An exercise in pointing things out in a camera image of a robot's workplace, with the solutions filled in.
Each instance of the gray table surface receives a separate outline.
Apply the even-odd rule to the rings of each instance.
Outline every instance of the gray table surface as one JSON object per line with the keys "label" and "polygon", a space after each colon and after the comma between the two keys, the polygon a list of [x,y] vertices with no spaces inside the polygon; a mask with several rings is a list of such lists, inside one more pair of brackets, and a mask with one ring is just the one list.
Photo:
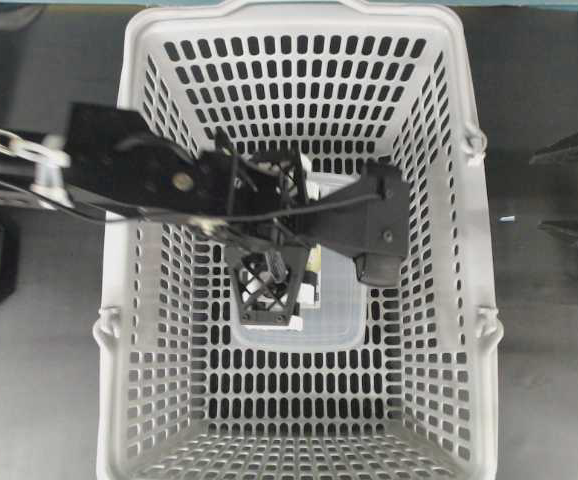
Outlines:
{"label": "gray table surface", "polygon": [[[0,125],[56,129],[69,101],[113,104],[135,11],[45,7],[13,27],[1,16]],[[578,479],[578,252],[536,229],[578,217],[578,168],[527,165],[534,149],[578,129],[578,12],[458,13],[490,139],[506,332],[498,479]],[[4,213],[22,253],[16,291],[0,304],[0,479],[94,478],[102,229],[49,212]],[[508,215],[516,222],[498,221]]]}

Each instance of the bolt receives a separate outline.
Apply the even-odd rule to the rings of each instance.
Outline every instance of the bolt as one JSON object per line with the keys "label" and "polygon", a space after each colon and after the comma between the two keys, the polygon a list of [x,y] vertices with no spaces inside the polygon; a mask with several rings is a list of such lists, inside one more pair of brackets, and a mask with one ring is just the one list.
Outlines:
{"label": "bolt", "polygon": [[193,188],[193,178],[185,172],[178,172],[171,178],[171,183],[181,192],[188,192]]}
{"label": "bolt", "polygon": [[382,239],[387,243],[393,242],[393,232],[389,229],[385,230],[382,232]]}

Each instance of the black cable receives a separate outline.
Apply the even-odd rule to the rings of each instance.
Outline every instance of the black cable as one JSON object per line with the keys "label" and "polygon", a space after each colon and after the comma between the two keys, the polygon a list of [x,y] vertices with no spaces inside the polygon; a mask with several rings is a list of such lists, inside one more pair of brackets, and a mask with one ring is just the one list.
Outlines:
{"label": "black cable", "polygon": [[326,212],[328,210],[336,210],[338,208],[350,207],[359,203],[370,202],[372,200],[380,200],[382,197],[377,193],[367,193],[365,195],[358,195],[357,197],[348,198],[346,200],[339,200],[337,202],[321,203],[319,205],[307,205],[306,207],[287,208],[285,210],[276,210],[274,212],[261,213],[259,215],[242,215],[229,217],[208,217],[215,220],[224,220],[226,222],[263,222],[265,220],[273,220],[277,217],[294,217],[296,215],[307,215],[309,213]]}
{"label": "black cable", "polygon": [[32,196],[41,202],[48,203],[56,210],[59,210],[67,215],[71,215],[79,220],[84,220],[85,222],[95,223],[96,225],[106,225],[108,223],[122,223],[127,222],[129,219],[118,219],[118,220],[105,220],[104,218],[97,218],[91,215],[87,215],[86,213],[82,213],[75,208],[66,207],[63,204],[52,200],[51,198],[47,198],[44,195],[40,195],[39,193],[34,192],[33,190],[29,190],[28,188],[19,187],[18,185],[14,185],[13,183],[9,183],[5,180],[0,180],[0,186],[4,188],[8,188],[9,190],[13,190],[19,193],[24,193],[25,195]]}
{"label": "black cable", "polygon": [[13,183],[9,183],[5,180],[0,180],[0,186],[4,187],[4,188],[8,188],[10,190],[14,190],[16,192],[30,195],[30,196],[36,198],[37,200],[48,203],[49,205],[54,207],[56,210],[59,210],[63,213],[66,213],[67,215],[71,215],[71,216],[78,218],[80,220],[95,223],[97,225],[126,223],[126,222],[135,221],[135,220],[149,220],[149,219],[153,219],[153,218],[158,218],[159,216],[170,217],[170,216],[176,215],[176,213],[179,213],[181,215],[188,215],[188,216],[198,216],[198,217],[206,218],[208,220],[222,220],[225,222],[234,222],[234,223],[236,223],[236,222],[242,222],[242,223],[244,223],[244,222],[263,222],[266,220],[273,220],[274,218],[277,218],[277,217],[291,217],[291,216],[296,216],[296,215],[307,215],[310,213],[335,210],[338,208],[344,208],[344,207],[349,207],[352,205],[357,205],[359,203],[369,202],[371,200],[380,200],[382,198],[377,193],[368,193],[365,195],[359,195],[359,196],[354,197],[354,198],[348,198],[346,200],[340,200],[337,202],[327,202],[327,203],[322,203],[319,205],[310,205],[310,206],[308,205],[306,207],[288,208],[288,209],[284,209],[284,210],[276,210],[273,212],[262,213],[262,214],[258,214],[258,215],[212,216],[212,215],[192,215],[192,214],[188,214],[188,213],[184,213],[184,212],[172,211],[172,212],[159,212],[159,213],[156,213],[153,215],[147,214],[144,217],[127,217],[127,218],[120,218],[117,220],[106,220],[103,218],[98,218],[98,217],[88,215],[86,213],[82,213],[75,208],[66,207],[63,204],[56,202],[55,200],[52,200],[51,198],[45,197],[44,195],[40,195],[39,193],[34,192],[33,190],[29,190],[27,188],[20,187],[18,185],[14,185]]}

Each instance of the small white object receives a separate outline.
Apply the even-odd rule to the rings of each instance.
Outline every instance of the small white object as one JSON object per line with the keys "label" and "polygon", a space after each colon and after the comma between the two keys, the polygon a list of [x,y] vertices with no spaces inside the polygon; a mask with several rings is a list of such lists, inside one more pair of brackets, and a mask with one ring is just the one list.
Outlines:
{"label": "small white object", "polygon": [[118,104],[194,154],[220,127],[245,157],[294,142],[340,178],[393,162],[411,240],[399,284],[367,289],[358,343],[336,349],[351,317],[333,315],[299,353],[235,335],[219,244],[108,225],[103,305],[121,315],[101,344],[98,477],[493,480],[502,328],[459,19],[348,0],[147,9],[127,28]]}
{"label": "small white object", "polygon": [[[31,185],[32,191],[73,208],[62,180],[62,169],[69,168],[71,165],[69,155],[62,150],[64,146],[62,137],[47,135],[42,144],[14,138],[9,146],[15,156],[36,164],[36,177]],[[54,209],[47,202],[40,201],[40,205],[43,208]]]}

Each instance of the plastic box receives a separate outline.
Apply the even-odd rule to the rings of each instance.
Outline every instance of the plastic box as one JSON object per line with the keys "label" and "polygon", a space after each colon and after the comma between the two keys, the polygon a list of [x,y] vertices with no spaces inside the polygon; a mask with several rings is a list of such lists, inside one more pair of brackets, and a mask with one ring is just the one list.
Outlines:
{"label": "plastic box", "polygon": [[100,479],[492,479],[495,306],[462,28],[431,6],[231,2],[148,9],[127,28],[119,105],[192,152],[224,128],[314,169],[399,166],[411,183],[399,285],[368,289],[356,348],[241,345],[220,245],[109,225]]}

